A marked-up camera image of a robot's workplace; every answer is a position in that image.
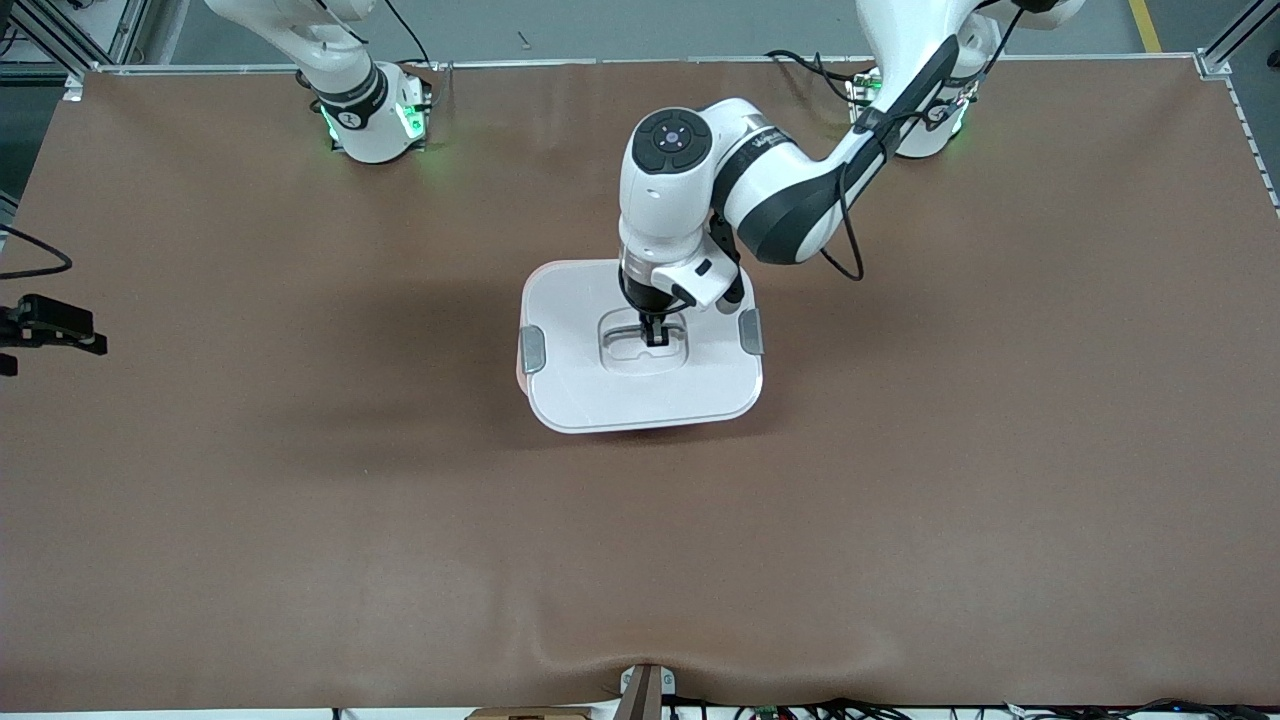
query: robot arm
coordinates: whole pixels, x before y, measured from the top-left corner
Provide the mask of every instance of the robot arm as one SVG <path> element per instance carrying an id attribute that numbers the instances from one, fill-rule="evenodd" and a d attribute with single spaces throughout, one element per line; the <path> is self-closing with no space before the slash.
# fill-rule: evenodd
<path id="1" fill-rule="evenodd" d="M 1079 1 L 1068 4 L 1078 8 Z M 1052 8 L 1055 0 L 1021 3 Z M 858 0 L 882 86 L 826 159 L 810 159 L 742 99 L 700 111 L 659 110 L 641 120 L 623 159 L 618 222 L 623 290 L 641 320 L 648 322 L 645 313 L 669 311 L 671 297 L 664 304 L 662 293 L 707 307 L 736 277 L 736 260 L 703 229 L 708 208 L 764 263 L 803 263 L 822 250 L 904 140 L 932 132 L 925 114 L 933 118 L 941 104 L 945 119 L 966 101 L 960 86 L 989 58 L 980 42 L 983 35 L 989 41 L 989 27 L 966 26 L 980 4 Z M 965 27 L 973 32 L 961 33 Z M 975 49 L 966 53 L 960 35 Z"/>
<path id="2" fill-rule="evenodd" d="M 375 0 L 205 0 L 293 60 L 320 99 L 334 142 L 361 163 L 398 158 L 426 136 L 429 87 L 375 63 L 348 22 Z"/>

